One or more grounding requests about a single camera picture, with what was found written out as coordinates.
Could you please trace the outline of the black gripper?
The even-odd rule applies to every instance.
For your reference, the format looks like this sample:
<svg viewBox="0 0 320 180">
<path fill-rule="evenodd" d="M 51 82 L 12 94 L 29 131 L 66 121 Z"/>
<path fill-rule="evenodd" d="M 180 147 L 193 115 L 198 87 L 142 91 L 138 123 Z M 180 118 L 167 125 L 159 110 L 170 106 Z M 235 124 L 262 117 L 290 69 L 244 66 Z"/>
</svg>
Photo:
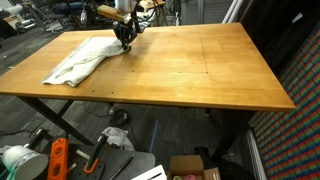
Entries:
<svg viewBox="0 0 320 180">
<path fill-rule="evenodd" d="M 113 30 L 117 39 L 121 42 L 121 45 L 124 46 L 124 50 L 127 50 L 129 44 L 137 37 L 137 33 L 133 28 L 131 21 L 129 21 L 127 24 L 115 21 L 113 23 Z"/>
</svg>

